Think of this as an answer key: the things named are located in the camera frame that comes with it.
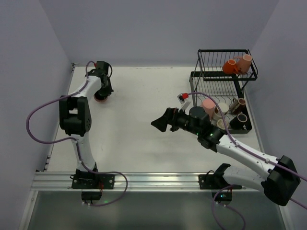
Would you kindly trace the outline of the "tall pink plastic cup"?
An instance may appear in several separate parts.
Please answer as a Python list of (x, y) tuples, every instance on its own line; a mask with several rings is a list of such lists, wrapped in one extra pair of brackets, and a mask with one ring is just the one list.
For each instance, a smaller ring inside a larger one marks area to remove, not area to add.
[(215, 109), (215, 103), (211, 99), (206, 98), (202, 101), (201, 107), (209, 115), (210, 119), (212, 119)]

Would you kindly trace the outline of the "dark red black mug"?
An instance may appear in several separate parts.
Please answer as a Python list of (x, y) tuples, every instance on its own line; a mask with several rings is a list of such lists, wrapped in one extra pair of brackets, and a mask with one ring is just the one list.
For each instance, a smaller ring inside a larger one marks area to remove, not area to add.
[(99, 102), (103, 103), (109, 98), (109, 95), (101, 95), (98, 92), (94, 94), (94, 99)]

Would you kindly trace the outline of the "brown white ceramic cup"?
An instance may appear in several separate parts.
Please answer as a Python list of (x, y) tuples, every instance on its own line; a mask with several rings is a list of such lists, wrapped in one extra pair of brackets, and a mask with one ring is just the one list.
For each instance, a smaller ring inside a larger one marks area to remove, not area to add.
[(226, 103), (220, 102), (215, 106), (212, 118), (218, 121), (222, 116), (226, 115), (228, 111), (229, 106)]

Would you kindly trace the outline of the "orange glazed mug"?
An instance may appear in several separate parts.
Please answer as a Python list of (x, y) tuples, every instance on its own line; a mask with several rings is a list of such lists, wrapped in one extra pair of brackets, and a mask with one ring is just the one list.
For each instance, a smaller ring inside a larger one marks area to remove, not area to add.
[(230, 59), (222, 67), (222, 70), (226, 74), (239, 74), (237, 63), (234, 59)]

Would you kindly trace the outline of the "peach floral mug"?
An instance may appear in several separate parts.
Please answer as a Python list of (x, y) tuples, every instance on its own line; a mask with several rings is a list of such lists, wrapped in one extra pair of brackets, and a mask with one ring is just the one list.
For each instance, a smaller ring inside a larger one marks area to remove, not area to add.
[(238, 72), (241, 74), (247, 73), (251, 66), (253, 57), (249, 54), (244, 54), (241, 57), (239, 56), (234, 57), (234, 59), (237, 59), (236, 66), (237, 66)]

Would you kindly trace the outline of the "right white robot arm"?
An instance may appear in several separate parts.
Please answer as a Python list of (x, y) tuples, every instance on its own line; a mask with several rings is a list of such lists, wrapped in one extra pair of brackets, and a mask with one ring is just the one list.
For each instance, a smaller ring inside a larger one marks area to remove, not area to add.
[(182, 129), (195, 134), (198, 142), (206, 149), (245, 165), (251, 172), (228, 166), (221, 177), (227, 184), (262, 191), (269, 200), (280, 206), (287, 205), (301, 182), (292, 159), (259, 152), (233, 139), (225, 130), (212, 125), (209, 115), (199, 106), (191, 108), (188, 114), (178, 108), (167, 108), (151, 125), (161, 132), (165, 132), (170, 125), (172, 132)]

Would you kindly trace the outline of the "black tumbler pink interior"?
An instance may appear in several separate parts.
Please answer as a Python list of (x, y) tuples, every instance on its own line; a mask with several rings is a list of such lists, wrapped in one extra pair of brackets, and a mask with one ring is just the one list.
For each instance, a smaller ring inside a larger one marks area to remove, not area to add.
[(247, 120), (248, 117), (245, 114), (240, 113), (230, 121), (230, 127), (234, 130), (241, 130), (243, 129)]

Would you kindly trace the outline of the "brown striped mug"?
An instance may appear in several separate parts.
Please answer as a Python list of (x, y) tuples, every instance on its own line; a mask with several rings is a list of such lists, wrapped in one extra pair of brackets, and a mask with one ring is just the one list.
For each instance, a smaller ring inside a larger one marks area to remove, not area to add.
[(229, 106), (229, 111), (233, 115), (239, 114), (243, 108), (246, 106), (246, 101), (244, 98), (233, 98), (232, 103)]

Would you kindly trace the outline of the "right black controller box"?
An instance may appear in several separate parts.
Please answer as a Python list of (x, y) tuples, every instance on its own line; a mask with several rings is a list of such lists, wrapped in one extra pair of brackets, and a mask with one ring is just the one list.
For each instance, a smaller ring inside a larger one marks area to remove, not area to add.
[(222, 205), (229, 205), (232, 202), (233, 194), (231, 192), (221, 192), (214, 198), (216, 192), (212, 192), (212, 198), (215, 202)]

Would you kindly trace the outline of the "black controller box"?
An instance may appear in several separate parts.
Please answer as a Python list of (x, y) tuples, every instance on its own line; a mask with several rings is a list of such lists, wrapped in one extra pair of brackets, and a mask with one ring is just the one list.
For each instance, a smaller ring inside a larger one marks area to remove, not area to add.
[(102, 192), (82, 192), (81, 199), (85, 204), (96, 204), (102, 197)]
[(233, 194), (231, 192), (221, 192), (214, 198), (216, 192), (212, 192), (212, 198), (215, 202), (222, 205), (229, 205), (232, 202)]

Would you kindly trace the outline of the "left black controller box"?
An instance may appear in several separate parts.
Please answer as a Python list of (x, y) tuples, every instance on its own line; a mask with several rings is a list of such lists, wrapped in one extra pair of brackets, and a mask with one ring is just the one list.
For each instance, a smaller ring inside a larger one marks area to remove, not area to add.
[(82, 192), (81, 199), (85, 204), (96, 204), (102, 197), (102, 192)]

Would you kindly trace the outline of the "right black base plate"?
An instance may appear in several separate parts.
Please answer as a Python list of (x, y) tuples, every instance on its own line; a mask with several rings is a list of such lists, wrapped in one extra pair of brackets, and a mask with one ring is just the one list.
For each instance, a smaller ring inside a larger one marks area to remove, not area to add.
[(205, 174), (199, 174), (198, 183), (202, 190), (218, 190), (230, 185), (222, 176), (217, 175), (213, 170), (209, 170)]

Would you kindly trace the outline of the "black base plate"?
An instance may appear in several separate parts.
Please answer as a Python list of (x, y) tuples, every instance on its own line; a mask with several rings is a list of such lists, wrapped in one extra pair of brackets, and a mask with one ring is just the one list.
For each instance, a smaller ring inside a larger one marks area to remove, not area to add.
[(218, 190), (230, 185), (222, 176), (217, 175), (213, 170), (209, 170), (205, 174), (199, 174), (198, 183), (202, 190)]
[(114, 174), (81, 174), (71, 175), (72, 189), (113, 189)]

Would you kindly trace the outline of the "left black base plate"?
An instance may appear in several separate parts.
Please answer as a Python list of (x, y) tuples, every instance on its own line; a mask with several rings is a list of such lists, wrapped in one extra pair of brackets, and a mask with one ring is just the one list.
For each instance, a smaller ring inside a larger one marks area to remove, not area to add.
[(113, 189), (114, 174), (81, 174), (71, 175), (72, 189)]

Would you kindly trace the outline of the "aluminium mounting rail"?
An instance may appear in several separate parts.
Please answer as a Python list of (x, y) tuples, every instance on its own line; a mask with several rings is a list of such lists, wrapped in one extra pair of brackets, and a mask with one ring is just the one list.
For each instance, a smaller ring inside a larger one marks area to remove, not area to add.
[[(73, 172), (36, 172), (32, 191), (73, 191)], [(128, 192), (217, 192), (225, 185), (213, 186), (199, 179), (196, 173), (124, 173), (128, 179)]]

